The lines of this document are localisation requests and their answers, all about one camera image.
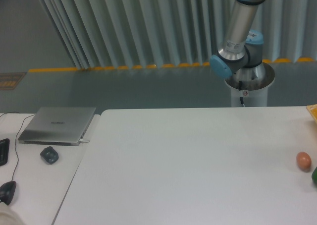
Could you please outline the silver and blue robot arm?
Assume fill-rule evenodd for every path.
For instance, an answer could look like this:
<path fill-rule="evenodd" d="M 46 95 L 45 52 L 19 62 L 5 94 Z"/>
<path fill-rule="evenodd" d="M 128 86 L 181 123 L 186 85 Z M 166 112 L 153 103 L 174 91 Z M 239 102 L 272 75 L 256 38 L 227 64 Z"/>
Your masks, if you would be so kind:
<path fill-rule="evenodd" d="M 235 0 L 229 25 L 210 66 L 221 78 L 233 76 L 239 69 L 256 67 L 262 62 L 264 38 L 251 30 L 258 6 L 265 0 Z"/>

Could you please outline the beige sleeve forearm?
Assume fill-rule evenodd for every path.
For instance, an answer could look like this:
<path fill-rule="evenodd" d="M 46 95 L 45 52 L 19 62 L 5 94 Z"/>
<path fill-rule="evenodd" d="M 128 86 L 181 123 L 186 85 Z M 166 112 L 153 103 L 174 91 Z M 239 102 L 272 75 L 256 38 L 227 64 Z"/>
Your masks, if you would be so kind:
<path fill-rule="evenodd" d="M 0 225 L 23 225 L 23 221 L 4 202 L 0 203 Z"/>

